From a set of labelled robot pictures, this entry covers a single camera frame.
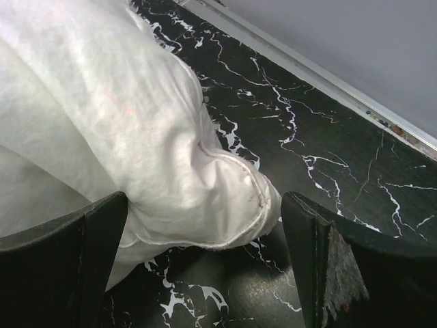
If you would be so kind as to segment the white pillow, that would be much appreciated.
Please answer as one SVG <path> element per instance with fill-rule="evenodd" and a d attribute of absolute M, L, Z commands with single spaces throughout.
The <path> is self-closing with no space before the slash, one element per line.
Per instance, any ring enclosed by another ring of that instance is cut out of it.
<path fill-rule="evenodd" d="M 128 1 L 2 1 L 1 235 L 116 191 L 128 216 L 109 288 L 171 247 L 246 245 L 280 215 Z"/>

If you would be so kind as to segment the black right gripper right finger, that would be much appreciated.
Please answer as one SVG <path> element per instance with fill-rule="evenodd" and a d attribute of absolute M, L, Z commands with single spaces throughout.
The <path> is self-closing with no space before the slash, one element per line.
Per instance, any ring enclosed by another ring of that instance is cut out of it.
<path fill-rule="evenodd" d="M 435 327 L 436 247 L 289 192 L 281 216 L 307 327 Z"/>

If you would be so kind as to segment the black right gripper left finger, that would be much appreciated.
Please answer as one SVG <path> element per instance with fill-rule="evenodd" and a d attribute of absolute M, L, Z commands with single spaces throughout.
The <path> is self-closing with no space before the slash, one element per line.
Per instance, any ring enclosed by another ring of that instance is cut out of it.
<path fill-rule="evenodd" d="M 1 238 L 1 326 L 93 327 L 127 214 L 117 192 Z"/>

